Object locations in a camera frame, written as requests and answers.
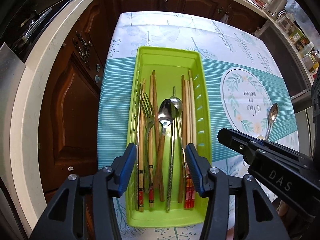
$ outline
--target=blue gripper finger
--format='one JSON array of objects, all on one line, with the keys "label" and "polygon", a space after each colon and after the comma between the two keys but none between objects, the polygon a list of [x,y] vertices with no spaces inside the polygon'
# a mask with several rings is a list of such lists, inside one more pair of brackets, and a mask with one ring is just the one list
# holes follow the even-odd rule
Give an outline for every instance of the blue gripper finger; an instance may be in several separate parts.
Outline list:
[{"label": "blue gripper finger", "polygon": [[129,179],[132,174],[134,163],[137,156],[137,147],[133,143],[129,143],[124,154],[116,157],[111,164],[114,169],[113,189],[117,187],[118,197],[121,197],[127,190]]},{"label": "blue gripper finger", "polygon": [[198,155],[192,143],[186,147],[186,159],[196,192],[201,197],[209,197],[214,187],[214,183],[208,177],[208,170],[211,168],[209,161]]}]

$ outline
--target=drawer knob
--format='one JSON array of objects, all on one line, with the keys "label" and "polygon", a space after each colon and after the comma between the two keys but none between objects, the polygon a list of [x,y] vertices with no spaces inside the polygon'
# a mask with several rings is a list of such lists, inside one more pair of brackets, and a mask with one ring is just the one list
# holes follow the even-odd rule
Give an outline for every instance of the drawer knob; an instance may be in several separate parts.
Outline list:
[{"label": "drawer knob", "polygon": [[96,83],[98,84],[99,81],[101,80],[101,77],[99,77],[98,75],[96,75],[95,80],[96,80]]}]

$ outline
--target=bottle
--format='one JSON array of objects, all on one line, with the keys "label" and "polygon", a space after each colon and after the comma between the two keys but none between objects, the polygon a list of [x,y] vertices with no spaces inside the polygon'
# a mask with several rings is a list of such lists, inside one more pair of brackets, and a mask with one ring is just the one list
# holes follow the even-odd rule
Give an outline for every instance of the bottle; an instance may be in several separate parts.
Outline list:
[{"label": "bottle", "polygon": [[310,41],[309,44],[307,44],[299,53],[301,55],[301,57],[303,57],[304,55],[308,54],[312,48],[313,48],[313,43]]}]

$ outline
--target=spoon bowl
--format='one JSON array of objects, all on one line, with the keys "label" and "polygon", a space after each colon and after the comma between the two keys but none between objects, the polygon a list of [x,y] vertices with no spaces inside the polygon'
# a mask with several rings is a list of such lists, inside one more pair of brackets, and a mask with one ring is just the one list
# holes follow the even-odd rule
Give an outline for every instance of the spoon bowl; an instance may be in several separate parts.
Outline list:
[{"label": "spoon bowl", "polygon": [[162,132],[164,129],[167,129],[167,127],[170,124],[172,124],[175,116],[176,116],[176,110],[172,105],[171,100],[170,99],[163,100],[163,102],[160,105],[159,114],[158,114],[159,122],[162,124]]},{"label": "spoon bowl", "polygon": [[271,127],[273,123],[276,121],[277,115],[279,112],[279,105],[277,103],[274,103],[268,113],[268,128],[267,128],[267,133],[266,133],[266,141],[269,140],[270,132],[271,132]]},{"label": "spoon bowl", "polygon": [[170,97],[170,101],[176,108],[176,111],[178,112],[178,117],[179,117],[183,111],[182,101],[177,97]]}]

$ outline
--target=chopstick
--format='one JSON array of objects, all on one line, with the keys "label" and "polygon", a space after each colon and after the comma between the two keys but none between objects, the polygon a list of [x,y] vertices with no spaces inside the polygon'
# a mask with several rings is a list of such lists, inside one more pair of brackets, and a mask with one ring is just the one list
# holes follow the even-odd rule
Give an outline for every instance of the chopstick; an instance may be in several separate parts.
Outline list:
[{"label": "chopstick", "polygon": [[137,104],[137,125],[136,125],[136,145],[137,145],[137,160],[136,160],[136,170],[135,170],[135,200],[134,206],[136,210],[139,210],[139,131],[140,131],[140,111],[141,111],[141,103],[139,97],[142,93],[142,83],[139,86],[139,94],[138,97],[138,104]]},{"label": "chopstick", "polygon": [[[182,104],[185,106],[186,104],[186,91],[185,91],[185,82],[184,82],[184,75],[181,76],[181,87],[182,87]],[[186,148],[186,135],[187,135],[187,111],[182,111],[182,138],[181,138],[181,147]],[[178,203],[183,202],[183,193],[185,187],[185,178],[183,177],[183,167],[181,165],[181,172],[180,172],[180,181],[179,181],[179,194],[178,194]]]},{"label": "chopstick", "polygon": [[193,91],[193,80],[192,73],[189,70],[189,81],[190,81],[190,98],[191,98],[191,122],[192,122],[192,140],[191,142],[197,148],[197,132],[196,132],[196,106],[195,106],[195,94]]},{"label": "chopstick", "polygon": [[[191,143],[193,143],[193,145],[195,146],[195,148],[197,148],[197,133],[196,133],[196,106],[195,106],[195,95],[194,95],[194,91],[193,91],[193,80],[192,80],[192,73],[191,70],[188,71],[189,73],[189,84],[190,84],[190,110],[191,110],[191,132],[192,132],[192,136],[191,136]],[[191,185],[190,185],[191,189],[191,203],[190,203],[190,208],[193,208],[195,205],[195,187],[193,185],[193,181],[191,180]]]},{"label": "chopstick", "polygon": [[[153,105],[153,75],[150,75],[150,92],[149,99],[151,105]],[[150,177],[151,177],[151,188],[149,192],[149,207],[153,207],[153,132],[152,129],[149,132],[148,138],[148,152],[149,152],[149,169],[150,169]]]},{"label": "chopstick", "polygon": [[[155,112],[155,139],[156,139],[156,152],[158,153],[160,130],[158,121],[158,101],[157,101],[157,88],[156,88],[156,72],[152,71],[152,92],[153,92],[153,109]],[[159,183],[160,201],[164,201],[164,185],[163,178],[161,176]]]},{"label": "chopstick", "polygon": [[[146,80],[143,79],[142,81],[142,93],[145,91],[146,86]],[[138,173],[139,173],[139,211],[143,212],[143,133],[144,133],[144,115],[143,111],[140,110],[140,124],[139,124],[139,149],[138,149],[138,161],[139,161],[139,167],[138,167]]]},{"label": "chopstick", "polygon": [[[186,136],[186,145],[191,142],[191,123],[190,123],[190,100],[189,100],[189,81],[185,80],[185,94],[186,94],[186,103],[185,103],[185,111],[186,111],[186,126],[187,126],[187,136]],[[185,200],[184,200],[184,208],[190,207],[190,178],[186,179],[186,192],[185,192]]]}]

